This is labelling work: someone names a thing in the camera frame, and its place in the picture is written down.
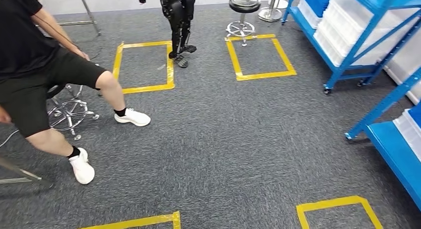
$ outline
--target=white sneaker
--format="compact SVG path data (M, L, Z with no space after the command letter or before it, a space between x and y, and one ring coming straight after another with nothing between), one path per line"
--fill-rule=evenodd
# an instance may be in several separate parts
M69 158L73 167L76 180L81 184L90 183L95 177L95 170L88 163L88 153L83 148L78 148L80 155Z
M150 123L150 117L144 113L137 112L132 108L126 109L125 116L118 116L114 114L114 119L120 123L133 123L136 126L147 126Z

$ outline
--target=stanchion base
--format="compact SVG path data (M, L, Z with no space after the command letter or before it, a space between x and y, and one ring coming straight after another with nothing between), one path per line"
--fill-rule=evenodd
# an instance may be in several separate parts
M269 7L264 7L260 9L258 17L267 22L276 22L282 18L282 11L275 8L270 9Z
M286 0L276 0L274 8L276 9L286 9L288 7L288 2Z

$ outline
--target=yellow tape square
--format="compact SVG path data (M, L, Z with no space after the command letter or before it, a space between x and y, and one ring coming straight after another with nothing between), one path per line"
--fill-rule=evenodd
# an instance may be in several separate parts
M176 211L173 214L159 215L149 218L134 219L130 221L124 221L119 223L104 224L100 226L93 226L81 229L128 229L134 227L144 227L159 223L172 222L173 229L181 229L180 212Z
M362 206L364 207L364 210L367 213L368 217L370 218L371 222L373 223L374 228L383 229L383 226L381 225L379 219L377 218L376 214L374 213L367 199L362 198L360 196L349 196L349 197L320 201L317 203L300 204L297 206L298 219L303 229L310 229L307 218L305 217L305 212L339 207L339 206L352 205L352 204L359 204L359 203L361 203Z
M171 51L172 51L171 41L148 42L148 43L140 43L140 44L124 44L124 43L122 43L120 46L117 47L117 53L116 53L116 58L115 58L115 61L114 61L114 67L113 67L113 75L116 79L119 78L120 67L121 67L121 59L123 57L123 49L150 47L150 46L159 46L159 45L166 45L167 46L167 53L166 53L167 54L167 83L162 84L162 85L154 85L154 86L125 88L125 89L123 89L124 94L146 92L146 91L169 90L169 89L174 88L174 86L175 86L174 85L174 65L173 65L173 61L168 57L169 53L171 53Z
M226 45L228 47L228 52L231 57L232 65L234 66L234 72L237 78L237 81L244 81L244 80L253 80L253 79L261 79L261 78L268 78L268 77L279 77L279 76L293 76L297 75L294 67L292 66L291 62L289 61L288 57L286 56L285 51L283 50L281 44L279 43L279 40L276 38L274 34L262 34L262 35L256 35L254 37L248 36L245 39L265 39L270 38L272 39L272 42L281 57L282 61L285 63L286 71L282 72L273 72L273 73L264 73L264 74L251 74L251 75L244 75L241 71L240 63L237 58L237 54L235 53L234 46L232 44L232 41L236 40L242 40L241 37L229 37L226 38Z

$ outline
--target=hand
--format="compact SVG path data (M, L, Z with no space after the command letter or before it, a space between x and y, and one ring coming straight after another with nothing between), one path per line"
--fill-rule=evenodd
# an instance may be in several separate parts
M81 56L82 58L90 61L90 58L89 58L88 54L82 52L81 50L77 49L76 51L74 51L74 53Z
M11 121L9 114L0 106L0 123L10 123Z

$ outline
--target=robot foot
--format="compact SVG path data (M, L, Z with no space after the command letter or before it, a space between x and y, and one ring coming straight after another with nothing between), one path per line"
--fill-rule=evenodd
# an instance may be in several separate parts
M183 52L194 53L194 52L196 52L196 50L197 50L197 48L195 46L186 45L186 46L180 48L180 53L183 53Z
M175 64L177 64L179 67L183 69L189 66L189 62L182 55L178 55L173 60Z

